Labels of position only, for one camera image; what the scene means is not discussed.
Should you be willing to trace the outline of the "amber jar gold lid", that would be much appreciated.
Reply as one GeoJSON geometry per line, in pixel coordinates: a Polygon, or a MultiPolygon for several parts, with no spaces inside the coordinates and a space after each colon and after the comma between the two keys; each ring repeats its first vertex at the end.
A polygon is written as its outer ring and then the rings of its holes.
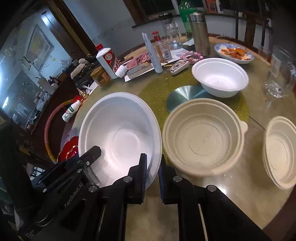
{"type": "Polygon", "coordinates": [[[94,69],[90,76],[101,87],[107,85],[110,82],[109,75],[101,66],[94,69]]]}

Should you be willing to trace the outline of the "small red cap bottle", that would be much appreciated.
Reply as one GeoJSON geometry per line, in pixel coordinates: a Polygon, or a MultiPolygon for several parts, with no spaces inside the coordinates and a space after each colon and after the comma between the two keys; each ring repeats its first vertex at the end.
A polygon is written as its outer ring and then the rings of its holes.
{"type": "Polygon", "coordinates": [[[160,37],[158,31],[154,31],[154,32],[152,32],[152,35],[153,35],[153,38],[154,38],[154,41],[155,41],[155,42],[159,42],[159,41],[161,41],[161,37],[160,37]]]}

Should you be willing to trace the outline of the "small white green bottle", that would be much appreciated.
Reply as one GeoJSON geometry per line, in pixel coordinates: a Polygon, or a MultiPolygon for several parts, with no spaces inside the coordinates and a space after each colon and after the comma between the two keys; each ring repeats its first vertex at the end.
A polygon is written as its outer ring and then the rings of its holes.
{"type": "Polygon", "coordinates": [[[70,119],[74,116],[74,114],[78,111],[80,105],[81,105],[80,100],[77,100],[76,102],[71,104],[69,106],[69,108],[67,109],[67,111],[62,115],[63,121],[68,123],[70,121],[70,119]]]}

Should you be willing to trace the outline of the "stacked beige pulp bowls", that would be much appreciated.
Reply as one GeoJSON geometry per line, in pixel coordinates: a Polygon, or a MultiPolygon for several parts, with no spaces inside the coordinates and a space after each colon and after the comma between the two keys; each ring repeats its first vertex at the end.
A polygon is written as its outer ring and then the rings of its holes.
{"type": "Polygon", "coordinates": [[[262,150],[265,171],[282,190],[295,185],[295,125],[276,116],[267,125],[262,150]]]}

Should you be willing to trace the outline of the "clear drinking glass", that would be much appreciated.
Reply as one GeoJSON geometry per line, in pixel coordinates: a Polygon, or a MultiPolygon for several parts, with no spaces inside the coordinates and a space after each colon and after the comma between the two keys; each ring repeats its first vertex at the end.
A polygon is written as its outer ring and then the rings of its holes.
{"type": "Polygon", "coordinates": [[[295,65],[293,56],[279,45],[274,45],[270,68],[264,86],[276,98],[289,95],[295,87],[295,65]]]}

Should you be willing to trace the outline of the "large white foam plate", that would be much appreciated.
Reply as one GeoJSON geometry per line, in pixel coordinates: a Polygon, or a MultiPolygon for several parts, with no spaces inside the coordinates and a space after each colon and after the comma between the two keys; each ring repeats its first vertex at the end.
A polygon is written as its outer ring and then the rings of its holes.
{"type": "Polygon", "coordinates": [[[94,184],[105,187],[127,176],[130,167],[147,155],[146,188],[154,181],[162,158],[162,137],[154,112],[141,98],[115,92],[97,101],[80,128],[78,153],[99,146],[101,156],[90,165],[94,184]]]}

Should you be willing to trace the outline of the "black quilted fur-trim jacket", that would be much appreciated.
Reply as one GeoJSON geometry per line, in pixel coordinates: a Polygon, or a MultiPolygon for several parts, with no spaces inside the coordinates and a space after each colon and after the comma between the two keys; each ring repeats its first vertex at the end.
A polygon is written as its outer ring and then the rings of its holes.
{"type": "Polygon", "coordinates": [[[100,66],[101,64],[95,56],[88,55],[85,58],[79,59],[78,65],[70,74],[75,86],[80,90],[83,89],[83,86],[89,87],[94,82],[90,76],[91,73],[100,66]]]}

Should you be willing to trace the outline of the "blue white plate with food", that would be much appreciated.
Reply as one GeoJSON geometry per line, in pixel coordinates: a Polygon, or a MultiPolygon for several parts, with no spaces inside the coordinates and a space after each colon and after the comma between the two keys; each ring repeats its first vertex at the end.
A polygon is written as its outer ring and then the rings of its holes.
{"type": "Polygon", "coordinates": [[[237,64],[248,64],[254,60],[254,55],[246,48],[236,44],[219,43],[214,46],[214,51],[222,58],[237,64]]]}

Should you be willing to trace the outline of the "white foam bowl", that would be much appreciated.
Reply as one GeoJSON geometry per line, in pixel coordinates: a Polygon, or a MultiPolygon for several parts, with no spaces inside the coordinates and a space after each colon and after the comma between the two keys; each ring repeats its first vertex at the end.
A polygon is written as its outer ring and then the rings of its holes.
{"type": "Polygon", "coordinates": [[[233,97],[249,84],[242,67],[222,58],[200,60],[192,66],[192,75],[209,94],[220,98],[233,97]]]}

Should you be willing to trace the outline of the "red gold scalloped plate large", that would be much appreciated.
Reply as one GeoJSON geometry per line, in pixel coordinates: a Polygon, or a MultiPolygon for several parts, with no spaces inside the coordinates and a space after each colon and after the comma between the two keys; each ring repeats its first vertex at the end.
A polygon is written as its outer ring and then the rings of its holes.
{"type": "Polygon", "coordinates": [[[57,162],[62,163],[78,154],[78,136],[72,137],[63,147],[57,157],[57,162]]]}

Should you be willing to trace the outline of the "pink cloth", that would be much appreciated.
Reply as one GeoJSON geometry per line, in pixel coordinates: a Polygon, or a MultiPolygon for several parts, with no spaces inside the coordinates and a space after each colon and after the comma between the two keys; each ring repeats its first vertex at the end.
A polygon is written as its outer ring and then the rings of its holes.
{"type": "Polygon", "coordinates": [[[150,63],[150,56],[148,52],[145,52],[144,54],[139,54],[136,57],[134,57],[133,59],[131,59],[127,64],[126,67],[128,70],[135,68],[137,66],[139,66],[142,63],[150,63]]]}

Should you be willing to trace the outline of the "green plastic bottle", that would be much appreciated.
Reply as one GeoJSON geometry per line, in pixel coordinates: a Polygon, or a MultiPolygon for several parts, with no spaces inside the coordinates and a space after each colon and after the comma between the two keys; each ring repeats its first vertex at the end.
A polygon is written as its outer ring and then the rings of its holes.
{"type": "Polygon", "coordinates": [[[181,0],[179,4],[179,12],[186,30],[186,36],[188,40],[192,38],[192,30],[189,21],[189,15],[196,11],[197,5],[194,1],[181,0]]]}

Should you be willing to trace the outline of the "car key fob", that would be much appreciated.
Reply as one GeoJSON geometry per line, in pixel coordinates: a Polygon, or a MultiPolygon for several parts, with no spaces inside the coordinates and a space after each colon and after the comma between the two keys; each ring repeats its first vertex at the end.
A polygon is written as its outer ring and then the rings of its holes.
{"type": "Polygon", "coordinates": [[[185,70],[187,67],[189,67],[189,65],[190,65],[189,61],[180,59],[179,61],[174,63],[173,66],[171,66],[170,68],[171,74],[176,75],[182,72],[183,70],[185,70]]]}

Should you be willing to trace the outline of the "white blue tube package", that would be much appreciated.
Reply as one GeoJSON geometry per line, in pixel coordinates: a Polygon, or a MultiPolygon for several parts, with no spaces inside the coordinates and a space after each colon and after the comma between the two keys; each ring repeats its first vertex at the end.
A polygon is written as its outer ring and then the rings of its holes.
{"type": "Polygon", "coordinates": [[[152,63],[152,66],[154,68],[154,71],[156,73],[162,73],[163,71],[163,68],[161,66],[161,63],[160,63],[160,60],[159,60],[159,57],[157,55],[157,52],[154,48],[154,46],[152,45],[150,39],[148,38],[147,34],[146,33],[142,33],[142,37],[143,37],[143,40],[145,42],[145,45],[146,45],[146,48],[147,48],[147,51],[148,51],[148,54],[150,56],[150,60],[151,60],[151,63],[152,63]]]}

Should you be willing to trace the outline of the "beige pulp bowl with tab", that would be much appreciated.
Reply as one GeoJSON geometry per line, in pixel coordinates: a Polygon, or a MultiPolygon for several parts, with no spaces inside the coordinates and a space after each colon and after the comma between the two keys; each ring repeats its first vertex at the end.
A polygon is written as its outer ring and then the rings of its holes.
{"type": "Polygon", "coordinates": [[[239,161],[247,131],[247,123],[226,104],[193,99],[166,118],[163,148],[172,164],[189,176],[219,175],[239,161]]]}

